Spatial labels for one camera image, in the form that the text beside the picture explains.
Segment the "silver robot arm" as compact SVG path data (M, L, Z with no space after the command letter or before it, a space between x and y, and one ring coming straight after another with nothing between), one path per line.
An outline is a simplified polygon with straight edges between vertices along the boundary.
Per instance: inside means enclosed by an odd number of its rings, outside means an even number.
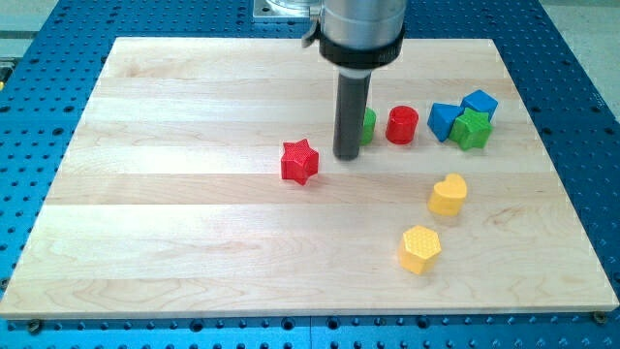
M308 48L349 75L366 74L394 61L405 34L406 0L322 0L310 10L302 36Z

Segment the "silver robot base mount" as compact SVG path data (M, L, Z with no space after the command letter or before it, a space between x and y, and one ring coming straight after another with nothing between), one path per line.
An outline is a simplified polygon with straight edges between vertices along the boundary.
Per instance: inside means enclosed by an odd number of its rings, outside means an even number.
M322 5L321 0L252 0L251 3L256 22L309 19Z

